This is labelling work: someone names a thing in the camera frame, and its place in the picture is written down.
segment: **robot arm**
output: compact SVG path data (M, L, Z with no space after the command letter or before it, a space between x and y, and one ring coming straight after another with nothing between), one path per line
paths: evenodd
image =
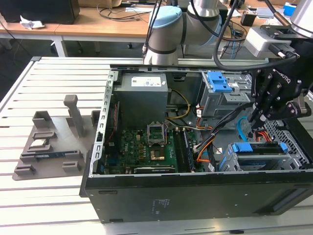
M250 71L251 96L255 98L255 102L248 119L253 129L263 126L266 119L311 115L304 96L313 84L312 12L313 1L302 0L291 17L291 25L263 25L249 31L245 45L255 56L285 58L288 53L298 55L292 64Z
M205 24L219 32L222 21L217 4L218 0L194 0L196 11ZM204 45L215 39L198 20L191 5L188 6L187 13L182 13L179 7L161 7L148 41L144 64L178 64L178 45Z

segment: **gray power supply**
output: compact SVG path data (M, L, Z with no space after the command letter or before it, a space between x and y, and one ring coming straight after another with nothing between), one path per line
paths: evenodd
M113 95L120 101L123 129L146 129L147 123L163 123L167 104L164 73L126 73Z

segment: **green motherboard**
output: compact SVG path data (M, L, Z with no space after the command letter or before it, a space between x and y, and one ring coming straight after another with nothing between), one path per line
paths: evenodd
M105 174L133 174L134 169L139 167L169 167L178 173L180 158L175 149L175 133L176 130L167 130L165 144L151 144L148 143L147 130L123 130L118 153L106 154L102 171ZM188 143L184 142L183 145L187 145L192 152L193 145L197 144L196 135L193 131L186 133ZM159 129L151 130L150 140L161 138L162 132Z

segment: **dark floor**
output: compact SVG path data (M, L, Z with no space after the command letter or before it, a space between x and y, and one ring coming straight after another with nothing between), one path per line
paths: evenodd
M22 40L22 46L29 51L32 56L57 56L50 51L51 41L44 40ZM100 43L101 52L97 54L94 50L93 42L81 42L83 53L78 52L76 42L66 42L67 52L69 57L141 57L142 44L133 43L133 48L128 49L127 43ZM15 80L19 77L31 56L28 55L21 46L11 40L12 49L6 50L3 47L0 49L0 100L6 95ZM181 50L178 50L179 57L182 58ZM186 58L212 58L213 46L190 46L189 54ZM230 54L225 54L223 59L229 59ZM242 48L236 55L236 59L255 59L246 48Z

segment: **desk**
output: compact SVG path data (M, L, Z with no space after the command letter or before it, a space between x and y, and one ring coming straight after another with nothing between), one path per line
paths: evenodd
M257 0L246 0L245 6L266 7L264 2ZM130 15L130 12L121 12L119 17ZM146 21L149 20L149 14L142 15ZM240 24L241 17L232 18ZM19 23L6 23L0 15L0 20L4 26L17 39L39 39L53 40L60 57L67 56L64 41L93 41L93 42L134 42L142 43L145 41L148 24L144 21L135 22L116 22L101 17L96 8L81 8L75 24L54 24L47 23L44 28L28 30ZM262 25L266 20L255 19L253 26ZM225 37L230 37L230 30L227 28ZM5 29L0 26L0 38L11 38Z
M229 230L237 229L254 235L313 234L313 197L280 216L112 223L104 226L89 199L78 196L81 176L26 181L12 179L36 111L48 110L51 116L68 116L63 99L66 94L77 94L81 114L90 115L92 110L101 107L110 64L140 63L140 58L43 57L27 65L0 103L1 235L212 235L228 234ZM242 66L259 64L260 61L222 60L222 63ZM179 64L211 67L214 61L182 59ZM302 124L312 134L313 117L306 117Z

